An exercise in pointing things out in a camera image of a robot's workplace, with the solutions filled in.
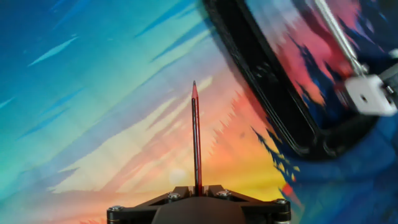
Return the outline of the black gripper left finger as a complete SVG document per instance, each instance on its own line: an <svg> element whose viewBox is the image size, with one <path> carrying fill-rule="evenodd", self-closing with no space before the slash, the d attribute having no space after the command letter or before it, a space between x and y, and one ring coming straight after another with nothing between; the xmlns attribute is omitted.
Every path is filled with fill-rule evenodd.
<svg viewBox="0 0 398 224"><path fill-rule="evenodd" d="M106 211L107 224L152 223L156 212L164 205L195 196L194 186L178 186L171 192L150 199L135 207L114 205Z"/></svg>

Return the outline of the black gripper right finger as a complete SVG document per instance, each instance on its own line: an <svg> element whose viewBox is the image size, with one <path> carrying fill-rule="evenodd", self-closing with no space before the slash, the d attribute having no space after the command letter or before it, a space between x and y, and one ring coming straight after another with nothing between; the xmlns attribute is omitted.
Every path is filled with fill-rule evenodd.
<svg viewBox="0 0 398 224"><path fill-rule="evenodd" d="M209 185L202 187L202 196L228 200L239 205L245 216L259 215L264 221L254 223L291 224L290 202L284 198L277 198L270 202L264 202L228 189L221 185Z"/></svg>

